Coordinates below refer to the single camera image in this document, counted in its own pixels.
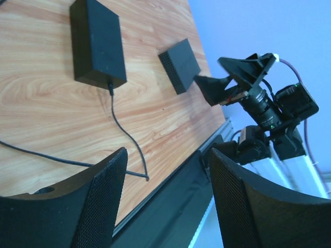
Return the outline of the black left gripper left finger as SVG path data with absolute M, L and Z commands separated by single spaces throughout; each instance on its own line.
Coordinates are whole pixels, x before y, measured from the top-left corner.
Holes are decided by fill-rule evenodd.
M 1 247 L 110 247 L 128 153 L 33 194 L 1 198 Z

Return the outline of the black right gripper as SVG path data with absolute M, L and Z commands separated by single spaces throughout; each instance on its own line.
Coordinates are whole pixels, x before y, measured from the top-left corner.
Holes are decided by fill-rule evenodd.
M 294 129 L 301 121 L 319 111 L 302 83 L 286 86 L 271 97 L 259 86 L 275 63 L 273 53 L 255 53 L 246 59 L 220 57 L 218 63 L 229 74 L 228 77 L 194 77 L 210 106 L 239 103 L 261 129 L 271 133 Z M 250 88 L 250 91 L 243 91 L 238 86 L 226 89 L 232 79 L 240 88 Z

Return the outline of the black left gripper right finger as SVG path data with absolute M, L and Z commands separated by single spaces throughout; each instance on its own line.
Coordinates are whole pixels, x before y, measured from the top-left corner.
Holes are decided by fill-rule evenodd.
M 330 247 L 330 199 L 273 183 L 215 148 L 209 167 L 224 247 Z

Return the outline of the black network switch box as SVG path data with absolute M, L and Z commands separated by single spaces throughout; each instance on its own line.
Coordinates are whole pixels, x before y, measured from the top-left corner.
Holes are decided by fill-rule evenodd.
M 185 93 L 201 72 L 188 39 L 184 39 L 158 55 L 178 95 Z

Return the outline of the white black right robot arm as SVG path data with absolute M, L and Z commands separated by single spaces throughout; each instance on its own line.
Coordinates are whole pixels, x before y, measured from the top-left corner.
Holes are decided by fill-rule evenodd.
M 277 54 L 253 54 L 246 59 L 222 57 L 220 65 L 227 77 L 194 77 L 203 97 L 211 106 L 238 103 L 254 120 L 253 125 L 236 131 L 216 149 L 236 164 L 268 180 L 308 195 L 328 198 L 328 192 L 312 157 L 306 134 L 298 125 L 319 111 L 301 80 L 273 92 L 265 79 Z

